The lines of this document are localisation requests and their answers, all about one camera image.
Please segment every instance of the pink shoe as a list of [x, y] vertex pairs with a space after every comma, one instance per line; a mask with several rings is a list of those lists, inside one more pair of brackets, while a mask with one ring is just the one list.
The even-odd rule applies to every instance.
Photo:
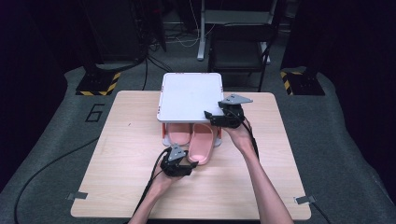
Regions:
[[192, 126], [192, 137], [189, 146], [188, 159], [198, 161], [198, 165], [209, 162], [219, 128], [206, 123], [195, 123]]
[[168, 123], [166, 124], [166, 130], [172, 145], [178, 143], [183, 146], [190, 142], [191, 125], [189, 123]]

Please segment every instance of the white lid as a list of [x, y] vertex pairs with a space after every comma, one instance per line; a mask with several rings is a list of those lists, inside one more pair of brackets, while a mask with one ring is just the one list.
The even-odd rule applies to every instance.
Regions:
[[157, 119], [165, 123], [209, 122], [204, 111], [223, 115], [218, 105], [223, 97], [218, 73], [166, 73]]

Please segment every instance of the black cable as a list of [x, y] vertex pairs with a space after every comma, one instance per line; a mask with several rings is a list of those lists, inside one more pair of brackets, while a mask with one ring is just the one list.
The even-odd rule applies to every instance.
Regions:
[[163, 155], [163, 153], [168, 152], [168, 151], [170, 151], [171, 149], [172, 149], [171, 147], [168, 147], [168, 148], [164, 149], [163, 152], [160, 154], [160, 156], [159, 156], [159, 157], [157, 158], [157, 160], [155, 161], [154, 167], [152, 168], [152, 171], [151, 171], [151, 176], [150, 176], [150, 178], [149, 178], [148, 184], [146, 185], [145, 190], [143, 191], [142, 197], [140, 197], [139, 203], [137, 204], [136, 209], [134, 210], [134, 213], [136, 213], [136, 211], [137, 211], [137, 209], [139, 208], [140, 204], [145, 200], [146, 195], [147, 195], [148, 192], [149, 192], [149, 188], [151, 187], [152, 181], [155, 179], [155, 177], [157, 177], [157, 175], [159, 175], [159, 174], [162, 172], [162, 171], [160, 171], [158, 174], [156, 174], [156, 175], [154, 176], [155, 169], [157, 168], [157, 164], [158, 164], [158, 162], [160, 161], [161, 156]]
[[326, 216], [326, 214], [324, 214], [324, 212], [317, 206], [316, 203], [312, 203], [312, 205], [314, 205], [314, 206], [318, 209], [318, 211], [319, 211], [319, 212], [323, 215], [323, 217], [326, 219], [327, 223], [332, 224], [332, 223], [330, 222], [329, 218]]
[[146, 83], [148, 82], [148, 76], [149, 76], [149, 65], [148, 65], [148, 59], [146, 58], [146, 74], [145, 74], [145, 82], [143, 83], [142, 91], [146, 88]]
[[56, 161], [59, 161], [60, 159], [66, 157], [66, 156], [68, 156], [68, 155], [70, 155], [70, 154], [72, 154], [72, 153], [74, 153], [74, 152], [76, 152], [76, 151], [79, 151], [79, 150], [83, 149], [84, 147], [90, 145], [91, 143], [95, 142], [95, 141], [98, 140], [98, 139], [99, 139], [99, 137], [96, 137], [96, 138], [92, 139], [90, 142], [88, 142], [88, 143], [86, 143], [86, 144], [84, 144], [84, 145], [82, 145], [82, 146], [80, 146], [80, 147], [77, 147], [76, 149], [73, 149], [73, 150], [71, 150], [71, 151], [69, 151], [69, 152], [63, 154], [62, 156], [58, 157], [57, 159], [55, 159], [55, 160], [51, 161], [50, 163], [48, 163], [47, 165], [43, 166], [40, 170], [38, 170], [37, 172], [35, 172], [35, 173], [26, 181], [26, 183], [23, 185], [23, 187], [22, 187], [20, 193], [18, 194], [17, 201], [15, 202], [15, 205], [14, 205], [14, 222], [15, 222], [15, 224], [19, 224], [19, 221], [18, 221], [18, 203], [20, 202], [20, 198], [21, 198], [23, 192], [25, 191], [25, 189], [27, 188], [27, 186], [30, 184], [30, 182], [31, 182], [37, 175], [39, 175], [42, 171], [44, 171], [45, 169], [47, 169], [49, 166], [51, 166], [51, 165], [52, 165], [53, 163], [55, 163]]
[[248, 134], [250, 135], [250, 141], [251, 141], [251, 145], [253, 145], [254, 152], [256, 152], [257, 158], [260, 159], [259, 149], [257, 147], [256, 139], [253, 136], [253, 130], [251, 128], [251, 125], [250, 125], [250, 122], [248, 121], [248, 119], [246, 117], [244, 117], [244, 119], [247, 121], [247, 124], [248, 124], [248, 126], [247, 126], [246, 123], [244, 121], [242, 121], [237, 115], [235, 115], [235, 113], [233, 111], [228, 110], [228, 109], [223, 109], [223, 110], [232, 114], [236, 119], [238, 119], [239, 123], [244, 125], [245, 129], [247, 130]]
[[184, 38], [184, 37], [187, 37], [187, 36], [195, 37], [195, 35], [192, 35], [192, 34], [189, 34], [189, 33], [186, 33], [186, 32], [179, 32], [179, 33], [172, 34], [172, 35], [166, 35], [165, 37], [168, 40], [174, 40], [174, 39], [178, 39], [178, 38]]
[[155, 52], [160, 48], [160, 43], [158, 41], [154, 41], [148, 46], [148, 48], [149, 48], [149, 50]]
[[138, 66], [139, 64], [141, 64], [143, 62], [143, 60], [145, 60], [145, 58], [146, 58], [146, 56], [142, 57], [142, 58], [140, 58], [138, 60], [135, 60], [135, 61], [133, 61], [133, 63], [125, 65], [123, 67], [112, 68], [112, 69], [102, 69], [102, 68], [100, 68], [100, 70], [104, 70], [106, 72], [114, 72], [114, 73], [123, 72], [125, 70], [130, 69], [130, 68]]
[[169, 65], [159, 61], [158, 59], [156, 59], [156, 58], [154, 58], [154, 57], [152, 57], [150, 55], [148, 56], [148, 60], [151, 61], [157, 67], [161, 68], [165, 72], [173, 72], [172, 68]]

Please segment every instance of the wooden table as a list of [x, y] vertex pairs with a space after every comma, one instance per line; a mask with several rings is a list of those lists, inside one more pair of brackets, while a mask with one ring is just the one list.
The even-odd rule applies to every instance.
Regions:
[[[309, 205], [294, 201], [305, 193], [275, 96], [238, 94], [253, 100], [243, 108], [253, 126], [264, 170], [292, 218], [309, 219]], [[156, 119], [159, 97], [158, 91], [118, 93], [79, 188], [88, 196], [75, 199], [72, 216], [132, 216], [152, 167], [165, 149], [162, 124]], [[195, 168], [163, 195], [150, 218], [259, 219], [245, 161], [226, 132], [214, 150], [208, 164]]]

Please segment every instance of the cable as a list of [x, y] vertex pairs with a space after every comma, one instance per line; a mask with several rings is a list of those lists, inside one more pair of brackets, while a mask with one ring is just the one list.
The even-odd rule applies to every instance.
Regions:
[[74, 153], [74, 152], [76, 152], [76, 151], [79, 151], [79, 150], [83, 149], [84, 147], [90, 145], [91, 143], [95, 142], [95, 141], [98, 140], [98, 139], [99, 139], [99, 137], [96, 137], [96, 138], [92, 139], [90, 142], [88, 142], [88, 143], [86, 143], [86, 144], [84, 144], [84, 145], [82, 145], [82, 146], [80, 146], [80, 147], [77, 147], [76, 149], [73, 149], [73, 150], [71, 150], [71, 151], [69, 151], [69, 152], [63, 154], [62, 156], [58, 157], [57, 159], [55, 159], [55, 160], [51, 161], [50, 163], [48, 163], [47, 165], [43, 166], [40, 170], [38, 170], [37, 172], [35, 172], [35, 173], [26, 181], [26, 183], [23, 185], [23, 187], [22, 187], [20, 193], [18, 194], [17, 201], [15, 202], [15, 205], [14, 205], [14, 222], [15, 222], [16, 224], [19, 224], [19, 221], [18, 221], [18, 203], [20, 202], [20, 198], [21, 198], [23, 192], [25, 191], [25, 189], [27, 188], [27, 186], [30, 184], [30, 182], [31, 182], [37, 175], [39, 175], [42, 171], [44, 171], [45, 169], [47, 169], [49, 166], [51, 166], [51, 165], [52, 165], [53, 163], [55, 163], [56, 161], [59, 161], [59, 160], [61, 160], [62, 158], [66, 157], [66, 156], [68, 156], [68, 155], [70, 155], [70, 154], [72, 154], [72, 153]]
[[178, 40], [178, 43], [180, 43], [180, 44], [181, 44], [183, 47], [185, 47], [185, 48], [190, 48], [190, 47], [194, 46], [194, 45], [198, 42], [198, 40], [200, 39], [200, 37], [199, 37], [199, 35], [200, 35], [200, 30], [199, 30], [199, 26], [198, 26], [198, 21], [197, 21], [197, 19], [196, 19], [196, 17], [195, 17], [195, 13], [194, 13], [194, 10], [193, 10], [193, 8], [192, 8], [192, 2], [191, 2], [191, 0], [190, 0], [190, 8], [191, 8], [192, 16], [194, 17], [195, 27], [197, 28], [197, 37], [196, 37], [195, 40], [191, 40], [191, 41], [194, 41], [194, 43], [192, 43], [192, 44], [190, 44], [190, 45], [184, 45], [183, 42], [182, 42], [179, 38], [175, 37], [175, 39]]
[[146, 58], [146, 74], [145, 74], [145, 82], [143, 83], [142, 91], [146, 88], [146, 83], [148, 82], [149, 76], [149, 65], [148, 65], [148, 58]]
[[152, 57], [150, 55], [148, 56], [148, 60], [151, 61], [157, 67], [161, 68], [165, 72], [173, 72], [172, 68], [169, 65], [167, 65], [166, 63], [161, 62], [160, 60], [158, 60], [158, 59], [156, 59], [156, 58], [154, 58], [154, 57]]
[[160, 48], [160, 44], [158, 43], [158, 40], [154, 41], [154, 43], [151, 43], [151, 44], [148, 46], [148, 48], [149, 48], [151, 51], [153, 51], [153, 52], [157, 51], [157, 50]]
[[329, 218], [326, 216], [326, 214], [324, 214], [324, 212], [317, 206], [316, 203], [312, 203], [312, 205], [314, 205], [314, 206], [318, 209], [318, 211], [319, 211], [319, 212], [323, 215], [323, 217], [326, 219], [327, 223], [332, 224], [332, 223], [330, 222]]
[[163, 155], [163, 153], [168, 152], [168, 151], [170, 151], [170, 150], [172, 150], [171, 147], [168, 147], [168, 148], [164, 149], [163, 152], [160, 154], [160, 156], [159, 156], [159, 157], [157, 158], [157, 160], [155, 161], [154, 167], [152, 168], [152, 171], [151, 171], [151, 176], [150, 176], [150, 178], [149, 178], [148, 184], [146, 185], [146, 188], [145, 188], [145, 190], [143, 191], [142, 197], [140, 198], [140, 201], [139, 201], [139, 203], [137, 204], [136, 209], [134, 210], [134, 213], [136, 213], [136, 211], [137, 211], [137, 209], [139, 208], [140, 204], [145, 200], [146, 195], [147, 195], [147, 193], [149, 192], [149, 188], [151, 187], [152, 181], [155, 179], [155, 177], [157, 177], [157, 175], [159, 175], [159, 174], [163, 171], [163, 170], [161, 170], [158, 174], [156, 174], [156, 175], [154, 176], [155, 169], [157, 168], [157, 164], [158, 164], [158, 162], [160, 161], [161, 156]]
[[256, 152], [257, 158], [260, 159], [259, 157], [259, 149], [257, 147], [256, 139], [253, 136], [253, 130], [251, 128], [250, 122], [248, 121], [247, 117], [244, 117], [244, 119], [247, 121], [247, 125], [244, 121], [242, 121], [235, 113], [231, 110], [223, 108], [224, 111], [232, 114], [236, 119], [238, 119], [239, 123], [243, 124], [245, 129], [247, 130], [248, 134], [250, 135], [250, 140], [251, 140], [251, 145], [253, 145], [253, 149]]
[[142, 57], [138, 60], [135, 60], [133, 63], [129, 64], [129, 65], [125, 65], [123, 67], [118, 67], [118, 68], [112, 68], [112, 69], [102, 69], [99, 68], [100, 70], [106, 71], [106, 72], [114, 72], [114, 73], [118, 73], [118, 72], [123, 72], [125, 70], [128, 70], [130, 68], [136, 67], [137, 65], [141, 64], [146, 57]]
[[186, 36], [191, 36], [187, 30], [184, 30], [183, 22], [180, 17], [179, 18], [179, 23], [175, 24], [171, 29], [165, 29], [165, 31], [170, 31], [170, 32], [177, 32], [176, 34], [172, 35], [166, 35], [166, 39], [178, 39], [178, 41], [166, 41], [165, 43], [167, 44], [172, 44], [172, 43], [182, 43], [182, 42], [191, 42], [191, 41], [196, 41], [195, 39], [191, 40], [180, 40], [180, 38], [184, 38]]

